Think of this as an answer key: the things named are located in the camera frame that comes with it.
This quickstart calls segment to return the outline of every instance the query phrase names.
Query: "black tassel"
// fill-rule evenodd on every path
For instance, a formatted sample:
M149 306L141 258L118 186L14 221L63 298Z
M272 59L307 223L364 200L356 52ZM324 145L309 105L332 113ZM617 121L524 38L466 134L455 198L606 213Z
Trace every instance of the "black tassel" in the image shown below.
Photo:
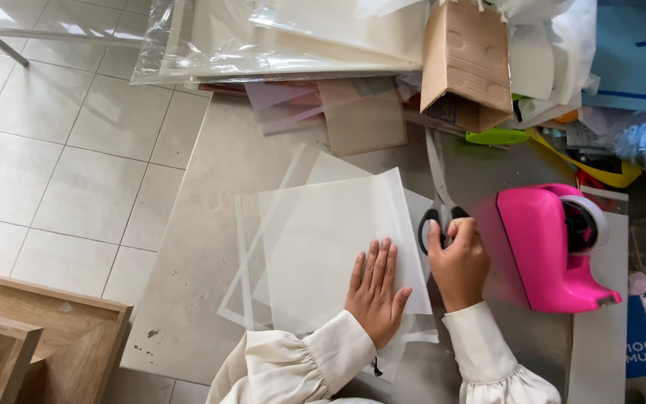
M376 377L382 376L382 372L378 369L378 357L375 357L375 360L372 362L372 372Z

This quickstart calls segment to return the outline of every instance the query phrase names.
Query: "person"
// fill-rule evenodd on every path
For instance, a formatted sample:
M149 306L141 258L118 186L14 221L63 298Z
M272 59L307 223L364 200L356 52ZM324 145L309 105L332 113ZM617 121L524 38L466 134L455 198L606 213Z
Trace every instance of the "person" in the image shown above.
M460 402L560 403L549 382L517 363L482 299L490 259L475 220L453 220L448 230L453 241L445 249L440 231L431 221L428 259L462 375ZM331 397L372 362L400 326L413 290L393 294L397 253L388 238L372 241L367 261L359 253L345 310L313 334L298 339L283 331L247 331L216 374L206 403L374 403Z

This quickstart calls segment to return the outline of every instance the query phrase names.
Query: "cardboard box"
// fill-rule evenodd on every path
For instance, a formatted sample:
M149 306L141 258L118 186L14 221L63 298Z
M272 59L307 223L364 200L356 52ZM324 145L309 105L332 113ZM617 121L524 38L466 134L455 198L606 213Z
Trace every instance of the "cardboard box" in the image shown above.
M481 13L467 0L432 7L425 27L420 111L431 107L453 125L476 133L513 116L507 30L494 8Z

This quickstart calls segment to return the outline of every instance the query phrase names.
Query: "gray table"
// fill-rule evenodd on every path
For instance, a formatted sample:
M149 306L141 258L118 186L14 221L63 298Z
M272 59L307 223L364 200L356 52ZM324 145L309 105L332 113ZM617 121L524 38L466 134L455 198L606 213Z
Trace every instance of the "gray table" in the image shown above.
M408 125L408 138L405 146L345 160L372 173L400 167L406 188L433 198L423 128ZM263 137L246 98L213 96L121 366L211 383L245 331L216 315L238 271L233 196L278 188L300 142L320 145L326 139L322 123L295 134ZM519 279L506 280L503 274L512 257L507 242L498 242L506 238L492 218L498 191L536 183L572 184L573 170L535 142L504 151L444 135L442 149L453 200L479 221L491 218L485 241L499 245L488 246L493 268L486 299L502 333L521 364L565 395L572 318L535 313L498 298L501 290L519 292L520 286ZM408 344L392 397L353 392L389 402L456 403L460 375L440 323L439 333L440 344Z

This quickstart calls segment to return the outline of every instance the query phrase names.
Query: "woman's left hand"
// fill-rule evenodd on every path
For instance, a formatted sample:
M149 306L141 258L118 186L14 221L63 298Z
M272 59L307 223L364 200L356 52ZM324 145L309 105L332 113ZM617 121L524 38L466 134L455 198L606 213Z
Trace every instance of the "woman's left hand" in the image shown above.
M345 309L348 310L372 339L376 349L388 345L400 327L400 318L412 288L401 288L393 295L396 280L398 247L388 237L370 243L367 265L363 271L365 253L355 258Z

